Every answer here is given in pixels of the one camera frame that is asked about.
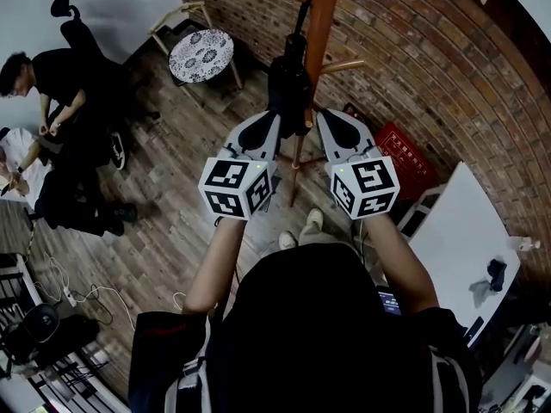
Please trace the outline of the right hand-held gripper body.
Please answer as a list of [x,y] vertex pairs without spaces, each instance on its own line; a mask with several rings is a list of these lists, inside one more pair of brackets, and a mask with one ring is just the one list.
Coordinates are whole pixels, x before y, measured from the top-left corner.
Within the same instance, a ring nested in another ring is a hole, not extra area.
[[388,212],[400,191],[392,159],[372,140],[352,148],[329,145],[328,175],[330,193],[353,220]]

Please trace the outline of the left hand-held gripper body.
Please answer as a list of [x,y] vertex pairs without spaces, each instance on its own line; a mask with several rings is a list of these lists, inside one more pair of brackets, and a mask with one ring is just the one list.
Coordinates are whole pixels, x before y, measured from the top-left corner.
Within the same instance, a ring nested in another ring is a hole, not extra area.
[[276,192],[276,150],[246,151],[227,144],[210,157],[199,181],[199,191],[210,212],[218,217],[249,220],[265,211]]

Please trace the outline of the black umbrella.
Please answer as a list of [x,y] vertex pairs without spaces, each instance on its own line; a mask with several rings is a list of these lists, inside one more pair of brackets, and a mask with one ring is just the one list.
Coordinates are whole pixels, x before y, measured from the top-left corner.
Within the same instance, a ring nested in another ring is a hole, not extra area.
[[307,133],[304,111],[311,81],[303,64],[307,42],[301,29],[311,1],[301,4],[295,29],[286,37],[284,54],[274,58],[269,67],[268,110],[277,112],[281,117],[281,139]]

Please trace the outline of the wooden coat rack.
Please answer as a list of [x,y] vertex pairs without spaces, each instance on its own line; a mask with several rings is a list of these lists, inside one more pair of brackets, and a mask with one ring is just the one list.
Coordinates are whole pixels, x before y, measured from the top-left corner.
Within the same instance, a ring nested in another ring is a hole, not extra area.
[[363,59],[354,59],[325,65],[323,63],[323,59],[330,35],[337,0],[296,1],[301,3],[310,3],[310,22],[306,36],[305,70],[309,76],[311,88],[308,92],[306,108],[304,110],[304,126],[310,129],[314,125],[313,99],[319,82],[319,77],[323,74],[363,67],[367,63]]

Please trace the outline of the person's right forearm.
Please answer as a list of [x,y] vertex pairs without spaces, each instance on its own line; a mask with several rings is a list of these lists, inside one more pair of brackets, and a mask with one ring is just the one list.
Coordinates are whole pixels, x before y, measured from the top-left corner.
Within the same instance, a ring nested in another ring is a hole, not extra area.
[[388,215],[369,216],[362,222],[400,310],[414,314],[437,308],[439,303],[430,275]]

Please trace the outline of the person's left forearm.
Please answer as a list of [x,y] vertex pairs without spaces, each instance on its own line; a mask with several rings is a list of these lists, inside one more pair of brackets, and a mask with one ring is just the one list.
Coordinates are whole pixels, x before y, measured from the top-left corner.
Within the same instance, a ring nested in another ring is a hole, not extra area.
[[229,293],[246,224],[239,219],[220,220],[186,294],[184,314],[208,313]]

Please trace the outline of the red box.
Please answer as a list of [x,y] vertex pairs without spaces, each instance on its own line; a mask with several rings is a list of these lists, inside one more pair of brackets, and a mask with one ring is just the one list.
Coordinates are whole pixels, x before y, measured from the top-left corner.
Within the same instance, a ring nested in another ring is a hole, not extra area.
[[392,122],[375,135],[375,143],[383,156],[393,160],[400,200],[418,200],[427,189],[436,186],[438,174],[433,165]]

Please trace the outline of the floral round wooden stool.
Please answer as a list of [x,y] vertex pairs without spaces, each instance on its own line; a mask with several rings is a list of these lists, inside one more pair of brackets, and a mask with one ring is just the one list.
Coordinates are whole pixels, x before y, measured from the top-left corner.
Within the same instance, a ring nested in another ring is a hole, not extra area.
[[[160,29],[173,19],[189,18],[195,12],[203,14],[207,28],[188,34],[169,49],[160,38]],[[193,101],[195,98],[187,89],[187,85],[204,83],[218,76],[226,67],[230,67],[238,88],[243,88],[233,60],[232,37],[214,28],[204,1],[183,3],[167,12],[150,27],[148,34],[167,56],[169,71],[175,85]]]

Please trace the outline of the white table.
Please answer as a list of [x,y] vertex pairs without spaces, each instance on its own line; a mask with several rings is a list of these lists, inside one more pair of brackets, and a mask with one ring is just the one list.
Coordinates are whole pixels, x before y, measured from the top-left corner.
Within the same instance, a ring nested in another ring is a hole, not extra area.
[[[460,162],[449,181],[426,190],[398,225],[428,271],[439,304],[451,310],[473,345],[503,301],[520,268],[492,202]],[[491,261],[505,264],[503,288],[480,304],[475,294],[492,280]]]

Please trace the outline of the black device with screen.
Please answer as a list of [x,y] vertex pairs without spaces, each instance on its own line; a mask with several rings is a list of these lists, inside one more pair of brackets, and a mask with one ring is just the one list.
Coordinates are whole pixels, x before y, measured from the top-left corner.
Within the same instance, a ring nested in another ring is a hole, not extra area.
[[401,310],[399,308],[398,301],[396,300],[394,294],[391,292],[390,288],[377,286],[376,291],[380,296],[385,313],[393,316],[400,316]]

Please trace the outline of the black cloth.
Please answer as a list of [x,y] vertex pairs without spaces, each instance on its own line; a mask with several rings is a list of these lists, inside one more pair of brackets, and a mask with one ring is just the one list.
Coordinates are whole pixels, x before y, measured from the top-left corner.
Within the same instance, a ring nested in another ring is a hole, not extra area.
[[490,289],[495,293],[500,293],[503,290],[505,282],[505,270],[507,264],[498,259],[492,259],[487,266],[487,273],[491,277],[489,281]]

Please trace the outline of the person's dark shirt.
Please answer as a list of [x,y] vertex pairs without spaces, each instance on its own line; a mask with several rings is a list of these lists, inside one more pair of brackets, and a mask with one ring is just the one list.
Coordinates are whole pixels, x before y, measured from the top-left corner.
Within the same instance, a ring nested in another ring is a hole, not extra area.
[[452,311],[388,313],[352,248],[308,244],[261,259],[226,318],[138,316],[132,413],[164,413],[187,363],[205,369],[174,413],[476,413],[479,368]]

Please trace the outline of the clear plastic bottle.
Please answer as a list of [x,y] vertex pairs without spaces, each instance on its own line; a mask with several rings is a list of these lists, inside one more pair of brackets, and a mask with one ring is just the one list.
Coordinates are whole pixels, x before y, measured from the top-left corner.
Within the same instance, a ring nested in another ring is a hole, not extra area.
[[541,247],[541,241],[532,237],[509,237],[507,240],[507,246],[511,250],[520,252],[529,252],[532,250],[538,250]]

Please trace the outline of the black office chair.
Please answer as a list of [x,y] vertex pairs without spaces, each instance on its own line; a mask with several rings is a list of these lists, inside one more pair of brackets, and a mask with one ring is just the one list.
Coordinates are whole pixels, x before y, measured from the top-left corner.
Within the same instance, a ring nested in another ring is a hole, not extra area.
[[53,0],[50,12],[55,18],[69,18],[61,24],[60,32],[77,55],[78,62],[91,72],[87,80],[91,81],[92,89],[101,101],[109,101],[113,109],[121,115],[144,116],[152,120],[160,118],[158,111],[148,110],[135,96],[137,90],[147,85],[148,81],[141,79],[131,84],[128,69],[104,55],[71,0]]

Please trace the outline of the black round fan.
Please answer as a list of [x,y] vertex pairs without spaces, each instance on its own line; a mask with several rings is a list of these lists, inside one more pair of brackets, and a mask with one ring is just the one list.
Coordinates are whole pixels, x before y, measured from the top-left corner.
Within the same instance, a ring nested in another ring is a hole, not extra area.
[[58,329],[60,317],[54,306],[42,303],[31,309],[22,323],[34,342],[44,343]]

